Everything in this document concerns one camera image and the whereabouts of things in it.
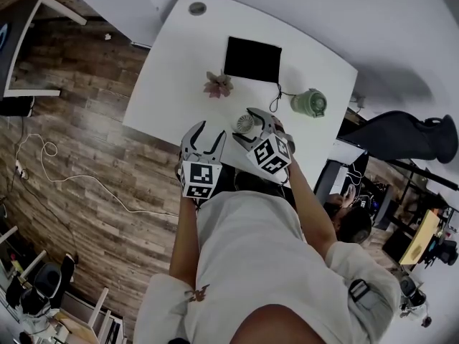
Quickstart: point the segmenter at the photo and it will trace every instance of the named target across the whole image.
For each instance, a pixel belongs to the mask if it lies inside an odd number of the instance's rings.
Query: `dark hair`
[[[34,344],[32,338],[25,331],[19,334],[19,342],[21,344]]]
[[[361,206],[355,206],[341,219],[339,240],[360,244],[372,231],[372,219],[369,212]]]

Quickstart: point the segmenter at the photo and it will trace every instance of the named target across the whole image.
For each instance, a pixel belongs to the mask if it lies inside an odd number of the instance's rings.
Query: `black cable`
[[[50,321],[49,321],[49,319],[48,319],[48,326],[46,327],[46,329],[43,329],[43,330],[37,331],[36,333],[33,333],[33,334],[29,334],[29,335],[36,335],[36,334],[40,334],[40,333],[43,333],[44,331],[48,330],[50,326],[51,326],[51,322],[50,322]]]
[[[73,240],[73,247],[74,247],[74,249],[75,249],[75,256],[78,256],[77,243],[76,243],[76,241],[75,241],[75,236],[73,235],[73,232],[72,232],[72,230],[70,229],[70,227],[69,227],[66,223],[64,223],[62,220],[60,220],[60,218],[55,214],[55,212],[53,212],[53,210],[51,210],[51,209],[48,208],[46,205],[44,205],[44,204],[42,203],[42,201],[38,198],[38,196],[35,195],[33,192],[31,192],[31,191],[26,187],[26,184],[23,182],[22,178],[20,178],[19,180],[21,181],[21,184],[23,185],[23,187],[25,188],[25,190],[26,190],[29,194],[31,194],[33,197],[35,197],[35,199],[39,202],[39,204],[40,204],[41,206],[43,206],[43,208],[45,208],[49,213],[51,213],[51,214],[54,216],[54,218],[56,218],[56,220],[57,220],[59,223],[61,223],[61,225],[63,225],[63,226],[66,228],[66,230],[69,231],[70,235],[72,236],[72,240]]]
[[[290,93],[286,93],[286,92],[283,92],[282,91],[282,87],[280,86],[279,83],[276,83],[278,85],[278,96],[276,98],[273,99],[273,101],[270,103],[270,111],[272,113],[276,112],[278,110],[278,107],[279,107],[279,99],[282,97],[282,95],[290,95],[290,96],[294,96],[294,95],[291,95]]]
[[[16,158],[16,147],[18,146],[18,144],[22,141],[22,138],[24,137],[24,118],[21,117],[21,137],[19,138],[19,140],[13,145],[13,149],[14,149],[14,158]]]
[[[16,147],[18,144],[22,141],[22,138],[24,137],[24,118],[21,117],[21,137],[19,140],[13,145],[13,156],[14,156],[14,172],[13,172],[13,179],[11,180],[11,186],[9,185],[9,178],[6,177],[6,195],[0,200],[0,203],[3,204],[4,201],[8,198],[8,195],[13,191],[14,187],[14,177],[16,177]]]

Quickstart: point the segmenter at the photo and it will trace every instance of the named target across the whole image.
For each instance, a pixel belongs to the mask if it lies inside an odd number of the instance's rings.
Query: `white shirt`
[[[197,291],[156,274],[138,314],[134,344],[228,344],[245,318],[269,304],[299,315],[327,344],[376,343],[399,306],[398,281],[359,245],[336,242],[326,261],[306,244],[298,216],[276,196],[220,193],[197,219]],[[371,287],[357,303],[349,285]]]
[[[36,315],[29,315],[24,313],[19,305],[16,311],[22,328],[27,334],[32,335],[35,341],[37,338],[49,339],[56,335],[55,327],[50,320],[59,312],[58,308],[52,309],[48,303]]]

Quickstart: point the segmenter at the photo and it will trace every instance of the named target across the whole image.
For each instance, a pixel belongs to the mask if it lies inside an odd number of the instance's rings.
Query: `power outlet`
[[[27,177],[27,170],[22,166],[21,162],[16,160],[16,170],[17,173],[22,177],[22,178],[28,178]]]

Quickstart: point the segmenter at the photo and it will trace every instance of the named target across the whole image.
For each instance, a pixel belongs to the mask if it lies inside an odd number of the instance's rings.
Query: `wood-pattern floor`
[[[106,33],[112,39],[105,41]],[[76,173],[97,176],[132,209],[177,214],[179,182],[174,166],[179,149],[122,126],[129,97],[147,51],[129,45],[112,26],[89,22],[38,23],[27,35],[16,64],[14,87],[59,87],[60,97],[38,97],[25,133],[39,133],[59,148],[44,157],[51,178]],[[14,167],[21,120],[0,118],[1,192]],[[105,306],[124,317],[132,340],[137,312],[150,276],[169,268],[177,220],[129,214],[96,182],[76,178],[50,183],[41,168],[38,138],[19,159],[29,172],[27,188],[73,231],[80,256],[72,288],[95,302],[104,287]],[[16,179],[6,201],[9,223],[59,262],[74,252],[72,236]]]

